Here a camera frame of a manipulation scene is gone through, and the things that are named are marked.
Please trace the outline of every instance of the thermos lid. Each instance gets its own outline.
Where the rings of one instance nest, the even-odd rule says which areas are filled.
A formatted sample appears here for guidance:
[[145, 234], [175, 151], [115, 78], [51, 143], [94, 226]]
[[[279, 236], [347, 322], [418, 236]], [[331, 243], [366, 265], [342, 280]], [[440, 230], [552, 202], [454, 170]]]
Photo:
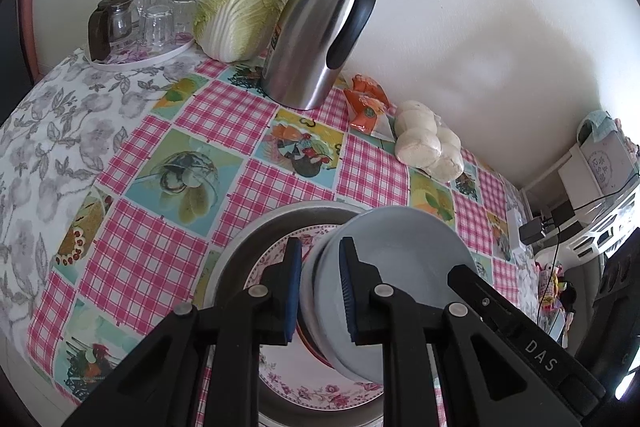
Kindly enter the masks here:
[[126, 10], [133, 0], [101, 0], [98, 10], [109, 9], [112, 13]]

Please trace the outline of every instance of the orange snack package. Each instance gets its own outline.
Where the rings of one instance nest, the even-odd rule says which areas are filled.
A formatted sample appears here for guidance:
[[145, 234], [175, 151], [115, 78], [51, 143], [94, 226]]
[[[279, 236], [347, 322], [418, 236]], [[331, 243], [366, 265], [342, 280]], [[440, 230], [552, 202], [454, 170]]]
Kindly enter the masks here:
[[386, 97], [385, 91], [380, 87], [380, 84], [370, 76], [365, 74], [356, 74], [351, 79], [351, 84], [353, 84], [352, 89], [354, 91], [366, 93], [369, 96], [380, 100], [380, 102], [385, 104], [386, 108], [391, 106], [389, 99]]
[[351, 127], [381, 140], [394, 141], [384, 103], [353, 89], [344, 89], [343, 93], [348, 102]]

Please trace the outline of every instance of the blue cloth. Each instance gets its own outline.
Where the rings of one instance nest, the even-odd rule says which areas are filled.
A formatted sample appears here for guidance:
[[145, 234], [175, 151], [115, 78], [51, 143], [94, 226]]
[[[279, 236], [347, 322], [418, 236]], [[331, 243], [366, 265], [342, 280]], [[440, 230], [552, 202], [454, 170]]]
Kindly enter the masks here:
[[582, 119], [576, 132], [576, 139], [582, 145], [589, 135], [593, 134], [593, 141], [597, 143], [603, 140], [611, 131], [617, 130], [616, 123], [610, 114], [603, 109], [598, 109], [591, 111]]

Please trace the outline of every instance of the black thermos handle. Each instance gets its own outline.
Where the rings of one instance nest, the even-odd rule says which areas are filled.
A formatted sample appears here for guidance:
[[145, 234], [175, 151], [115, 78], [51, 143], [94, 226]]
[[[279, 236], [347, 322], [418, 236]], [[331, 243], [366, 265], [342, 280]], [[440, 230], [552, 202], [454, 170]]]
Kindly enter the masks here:
[[98, 8], [89, 17], [89, 55], [91, 60], [104, 60], [111, 53], [109, 44], [110, 15]]
[[329, 46], [326, 54], [326, 66], [331, 70], [341, 68], [369, 20], [376, 0], [354, 0], [344, 26]]

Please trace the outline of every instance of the tablecloth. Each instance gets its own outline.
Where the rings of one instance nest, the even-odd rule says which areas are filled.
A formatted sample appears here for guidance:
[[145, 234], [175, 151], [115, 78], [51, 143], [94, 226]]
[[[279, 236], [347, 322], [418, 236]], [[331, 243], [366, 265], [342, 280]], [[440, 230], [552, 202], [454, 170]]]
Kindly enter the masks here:
[[348, 127], [339, 81], [297, 112], [259, 88], [261, 59], [193, 47], [158, 67], [94, 70], [76, 50], [0, 128], [0, 327], [79, 403], [181, 301], [202, 306], [226, 244], [302, 200], [409, 204], [443, 220], [482, 277], [532, 319], [532, 253], [511, 253], [513, 185], [467, 150], [442, 185]]

